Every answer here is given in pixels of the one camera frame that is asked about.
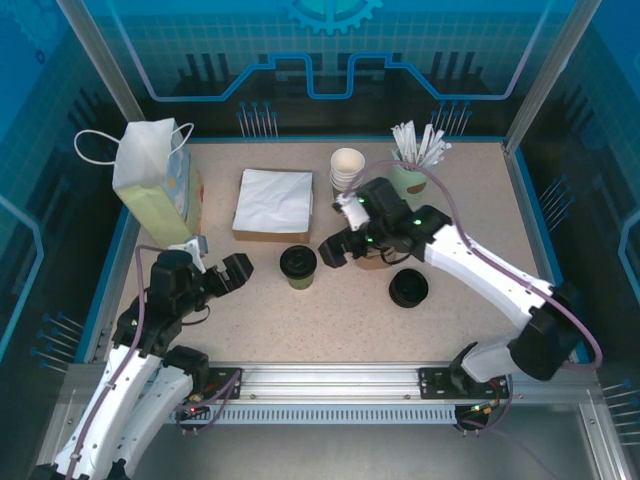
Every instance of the white string handle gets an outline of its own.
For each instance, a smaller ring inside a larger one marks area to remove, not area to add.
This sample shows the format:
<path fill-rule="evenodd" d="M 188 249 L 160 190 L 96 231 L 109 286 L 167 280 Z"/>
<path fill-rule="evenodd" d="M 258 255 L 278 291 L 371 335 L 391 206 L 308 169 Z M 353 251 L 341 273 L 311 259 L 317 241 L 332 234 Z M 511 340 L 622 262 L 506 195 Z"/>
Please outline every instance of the white string handle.
<path fill-rule="evenodd" d="M 80 135 L 85 134 L 85 133 L 95 133 L 96 135 L 101 135 L 101 136 L 103 136 L 105 138 L 108 138 L 109 140 L 113 140 L 114 142 L 116 142 L 118 144 L 120 143 L 120 140 L 118 140 L 117 138 L 113 138 L 111 135 L 107 135 L 106 133 L 100 132 L 98 130 L 81 130 L 78 133 L 76 133 L 75 137 L 73 137 L 73 146 L 76 149 L 76 153 L 85 162 L 93 163 L 94 165 L 114 165 L 116 163 L 115 160 L 113 162 L 98 162 L 97 160 L 91 160 L 90 158 L 87 158 L 82 153 L 80 153 L 80 150 L 78 149 L 78 137 Z"/>
<path fill-rule="evenodd" d="M 189 140 L 189 137 L 191 136 L 191 133 L 193 133 L 193 128 L 195 127 L 195 125 L 193 123 L 185 123 L 184 125 L 179 126 L 173 132 L 171 132 L 171 136 L 173 136 L 174 133 L 179 132 L 180 130 L 182 130 L 184 127 L 189 127 L 189 131 L 184 136 L 184 140 L 182 140 L 182 143 L 180 145 L 178 145 L 176 148 L 174 148 L 173 150 L 171 150 L 171 152 L 169 152 L 169 156 L 173 155 L 178 150 L 180 150 L 182 147 L 184 147 L 184 144 L 187 143 L 187 140 Z"/>

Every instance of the black lid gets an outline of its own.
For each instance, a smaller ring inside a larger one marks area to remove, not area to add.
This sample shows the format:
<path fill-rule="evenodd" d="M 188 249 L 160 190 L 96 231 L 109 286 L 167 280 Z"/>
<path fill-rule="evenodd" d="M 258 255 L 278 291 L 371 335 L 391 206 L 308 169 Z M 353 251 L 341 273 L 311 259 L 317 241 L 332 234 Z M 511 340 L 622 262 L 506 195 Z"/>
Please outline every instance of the black lid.
<path fill-rule="evenodd" d="M 309 247 L 294 245 L 282 252 L 280 269 L 293 280 L 302 280 L 315 272 L 318 266 L 316 254 Z"/>
<path fill-rule="evenodd" d="M 412 268 L 400 270 L 389 285 L 391 299 L 404 308 L 413 308 L 429 294 L 429 284 L 424 276 Z"/>

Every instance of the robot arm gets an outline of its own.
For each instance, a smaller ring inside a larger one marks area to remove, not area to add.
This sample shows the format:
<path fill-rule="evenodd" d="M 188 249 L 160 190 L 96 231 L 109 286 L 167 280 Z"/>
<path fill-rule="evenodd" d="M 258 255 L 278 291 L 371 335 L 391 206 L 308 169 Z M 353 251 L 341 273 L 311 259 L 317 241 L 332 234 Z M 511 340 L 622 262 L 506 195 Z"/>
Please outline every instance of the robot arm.
<path fill-rule="evenodd" d="M 196 237 L 158 255 L 151 268 L 144 325 L 135 354 L 117 384 L 110 385 L 113 372 L 125 362 L 133 345 L 138 298 L 118 319 L 114 346 L 79 425 L 54 464 L 36 467 L 32 479 L 62 480 L 70 471 L 72 459 L 76 460 L 73 479 L 131 478 L 142 453 L 173 409 L 206 386 L 207 355 L 181 346 L 169 351 L 169 345 L 180 334 L 187 314 L 203 310 L 212 297 L 240 288 L 251 276 L 253 266 L 245 254 L 234 254 L 223 260 L 224 270 L 205 269 L 200 258 L 206 251 L 203 240 Z M 140 400 L 149 377 L 161 364 L 151 390 Z M 105 392 L 104 402 L 90 419 L 93 406 Z M 75 455 L 80 432 L 88 422 L 80 454 Z"/>
<path fill-rule="evenodd" d="M 428 205 L 412 211 L 388 180 L 376 178 L 356 194 L 340 195 L 334 208 L 347 217 L 350 226 L 320 245 L 327 265 L 344 265 L 348 252 L 358 258 L 370 248 L 392 247 L 454 275 L 496 305 L 516 326 L 519 335 L 471 344 L 456 357 L 450 370 L 461 392 L 471 382 L 484 383 L 518 370 L 549 380 L 580 341 L 573 324 L 544 299 L 469 251 L 447 215 Z M 560 289 L 471 242 L 527 285 L 567 304 Z"/>

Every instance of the beige work surface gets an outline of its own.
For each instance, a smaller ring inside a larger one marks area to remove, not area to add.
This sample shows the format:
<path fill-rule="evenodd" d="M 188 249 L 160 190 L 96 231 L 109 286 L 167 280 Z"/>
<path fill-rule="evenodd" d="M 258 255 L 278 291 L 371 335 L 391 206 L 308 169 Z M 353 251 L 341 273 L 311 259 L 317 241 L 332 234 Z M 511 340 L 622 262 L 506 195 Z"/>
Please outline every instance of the beige work surface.
<path fill-rule="evenodd" d="M 214 361 L 396 362 L 447 361 L 476 340 L 512 331 L 493 305 L 459 280 L 410 259 L 401 265 L 364 271 L 353 260 L 342 268 L 325 266 L 318 255 L 313 285 L 289 287 L 279 268 L 287 244 L 238 242 L 231 234 L 244 168 L 308 169 L 314 172 L 311 244 L 314 250 L 346 226 L 332 208 L 329 158 L 339 147 L 361 151 L 367 164 L 388 159 L 389 143 L 192 144 L 192 158 L 205 184 L 202 233 L 209 241 L 205 266 L 235 252 L 249 255 L 253 276 L 240 290 L 209 302 L 207 322 L 185 327 L 174 343 L 206 352 Z M 448 186 L 467 233 L 508 262 L 535 273 L 535 265 L 500 145 L 458 143 L 436 174 Z M 385 174 L 384 169 L 373 175 Z M 435 185 L 425 202 L 449 213 Z M 151 239 L 141 231 L 139 243 Z M 143 253 L 145 283 L 155 254 Z M 412 267 L 429 282 L 429 296 L 404 309 L 389 298 L 396 272 Z M 119 313 L 137 295 L 132 261 Z M 194 313 L 195 320 L 203 315 Z"/>

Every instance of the tissue box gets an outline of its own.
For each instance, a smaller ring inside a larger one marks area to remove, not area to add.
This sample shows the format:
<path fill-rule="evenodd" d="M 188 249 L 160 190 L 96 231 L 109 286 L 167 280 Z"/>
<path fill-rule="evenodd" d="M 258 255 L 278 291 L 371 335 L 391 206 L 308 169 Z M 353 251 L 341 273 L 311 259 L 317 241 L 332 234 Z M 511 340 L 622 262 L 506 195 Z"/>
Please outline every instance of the tissue box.
<path fill-rule="evenodd" d="M 312 213 L 312 172 L 246 169 L 233 236 L 241 241 L 309 243 Z"/>

